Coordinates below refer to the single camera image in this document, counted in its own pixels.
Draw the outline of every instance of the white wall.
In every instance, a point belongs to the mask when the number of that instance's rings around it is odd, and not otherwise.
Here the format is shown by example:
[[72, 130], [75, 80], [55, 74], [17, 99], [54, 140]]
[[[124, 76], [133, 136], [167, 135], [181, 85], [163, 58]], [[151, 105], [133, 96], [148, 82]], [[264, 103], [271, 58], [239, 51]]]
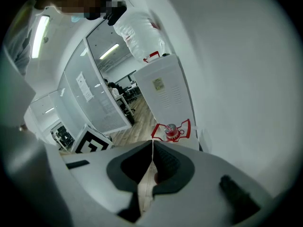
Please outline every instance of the white wall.
[[131, 56], [112, 70], [107, 71], [107, 76], [110, 81], [117, 82], [133, 71], [141, 69], [143, 66], [144, 65], [140, 64], [133, 56]]
[[182, 63], [201, 141], [276, 196], [300, 154], [303, 63], [274, 0], [130, 0], [148, 7]]

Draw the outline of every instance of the label sticker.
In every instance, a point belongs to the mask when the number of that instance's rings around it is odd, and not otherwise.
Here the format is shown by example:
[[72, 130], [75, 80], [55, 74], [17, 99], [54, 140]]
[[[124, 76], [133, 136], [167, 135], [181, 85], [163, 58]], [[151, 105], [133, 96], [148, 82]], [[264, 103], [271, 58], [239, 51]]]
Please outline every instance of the label sticker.
[[155, 86], [155, 89], [156, 91], [160, 91], [162, 89], [164, 89], [164, 83], [162, 81], [162, 78], [158, 78], [158, 79], [155, 79], [154, 81], [152, 81], [154, 86]]

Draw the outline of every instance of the wooden floor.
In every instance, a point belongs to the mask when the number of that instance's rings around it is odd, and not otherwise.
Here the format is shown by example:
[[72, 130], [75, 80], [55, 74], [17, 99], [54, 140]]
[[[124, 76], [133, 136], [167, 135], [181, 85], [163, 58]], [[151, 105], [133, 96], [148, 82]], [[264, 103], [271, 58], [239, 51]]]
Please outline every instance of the wooden floor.
[[143, 96], [139, 96], [129, 106], [136, 110], [134, 112], [135, 124], [130, 129], [110, 134], [116, 147], [151, 140], [151, 133], [157, 124]]

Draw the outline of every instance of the fluorescent light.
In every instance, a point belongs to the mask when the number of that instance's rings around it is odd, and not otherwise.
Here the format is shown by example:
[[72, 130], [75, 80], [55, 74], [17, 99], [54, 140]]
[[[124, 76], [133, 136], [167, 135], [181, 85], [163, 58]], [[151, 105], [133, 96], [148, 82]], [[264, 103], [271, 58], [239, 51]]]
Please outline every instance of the fluorescent light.
[[51, 108], [50, 110], [47, 110], [45, 113], [48, 113], [49, 111], [52, 111], [53, 110], [53, 108]]
[[85, 48], [84, 51], [82, 52], [82, 54], [80, 56], [85, 56], [87, 53], [87, 49]]
[[43, 35], [45, 32], [46, 26], [48, 24], [48, 21], [49, 21], [49, 16], [43, 15], [40, 18], [38, 28], [36, 31], [36, 35], [35, 35], [35, 39], [34, 39], [32, 58], [38, 58], [38, 56], [39, 56], [41, 42], [43, 39]]
[[118, 46], [119, 46], [119, 44], [115, 44], [112, 48], [110, 48], [108, 51], [106, 51], [105, 54], [100, 57], [100, 59], [103, 60], [108, 54], [110, 54]]

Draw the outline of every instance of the clear plastic bottle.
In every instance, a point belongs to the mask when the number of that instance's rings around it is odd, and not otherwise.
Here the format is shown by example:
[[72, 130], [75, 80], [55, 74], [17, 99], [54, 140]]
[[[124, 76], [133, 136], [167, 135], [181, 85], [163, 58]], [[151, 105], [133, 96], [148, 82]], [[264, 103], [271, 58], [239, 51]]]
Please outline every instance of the clear plastic bottle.
[[140, 63], [169, 53], [160, 30], [150, 16], [138, 9], [128, 8], [114, 25], [130, 52]]

